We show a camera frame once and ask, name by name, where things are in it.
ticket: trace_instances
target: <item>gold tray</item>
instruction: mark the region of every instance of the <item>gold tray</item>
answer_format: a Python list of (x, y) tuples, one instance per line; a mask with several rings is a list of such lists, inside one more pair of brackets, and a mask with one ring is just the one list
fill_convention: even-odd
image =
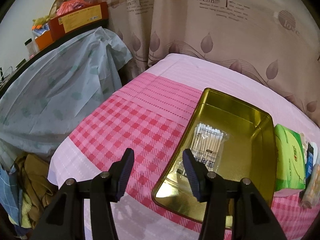
[[(174, 171), (189, 148), (198, 123), (225, 131), (217, 173), (224, 179), (240, 181), (250, 178), (271, 206), (276, 181), (276, 139), (272, 117), (261, 109), (223, 92), (206, 88), (191, 116), (177, 148), (160, 179), (153, 188), (153, 201), (183, 217), (202, 222), (206, 203), (193, 197), (188, 179)], [(229, 214), (226, 228), (232, 227), (233, 203), (226, 203)]]

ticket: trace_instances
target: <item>red plastic bag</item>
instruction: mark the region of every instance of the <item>red plastic bag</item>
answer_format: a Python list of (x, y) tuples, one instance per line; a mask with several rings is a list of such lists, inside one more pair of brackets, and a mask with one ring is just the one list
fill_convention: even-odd
[(60, 8), (57, 10), (57, 16), (79, 9), (86, 5), (89, 5), (89, 3), (84, 0), (70, 0), (63, 2)]

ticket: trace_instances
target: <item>silver rivet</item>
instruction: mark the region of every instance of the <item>silver rivet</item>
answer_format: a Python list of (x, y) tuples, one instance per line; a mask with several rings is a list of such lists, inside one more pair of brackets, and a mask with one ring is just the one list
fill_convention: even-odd
[(248, 179), (248, 178), (244, 178), (244, 179), (242, 180), (242, 182), (243, 182), (244, 184), (246, 184), (246, 185), (249, 185), (249, 184), (251, 183), (251, 180)]
[(104, 179), (109, 177), (109, 175), (110, 175), (110, 173), (108, 171), (103, 171), (100, 173), (100, 177), (102, 177)]
[(210, 179), (214, 179), (215, 177), (216, 177), (216, 173), (215, 172), (213, 172), (213, 171), (209, 171), (208, 173), (207, 173), (207, 176), (210, 178)]
[(72, 185), (72, 184), (74, 184), (74, 182), (75, 182), (74, 179), (67, 179), (67, 180), (66, 180), (66, 184), (67, 184), (67, 185)]

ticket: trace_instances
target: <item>curtain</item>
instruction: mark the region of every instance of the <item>curtain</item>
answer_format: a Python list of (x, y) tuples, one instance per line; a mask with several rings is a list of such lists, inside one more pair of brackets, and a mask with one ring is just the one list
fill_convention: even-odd
[(301, 0), (86, 1), (107, 1), (109, 28), (133, 55), (127, 79), (186, 54), (254, 79), (320, 125), (320, 31)]

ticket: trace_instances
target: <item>white wall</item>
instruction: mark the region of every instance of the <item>white wall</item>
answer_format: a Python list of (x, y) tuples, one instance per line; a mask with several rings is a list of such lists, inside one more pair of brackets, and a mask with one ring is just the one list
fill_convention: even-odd
[(0, 23), (0, 67), (5, 71), (25, 58), (24, 43), (32, 38), (32, 19), (48, 15), (54, 0), (15, 0)]

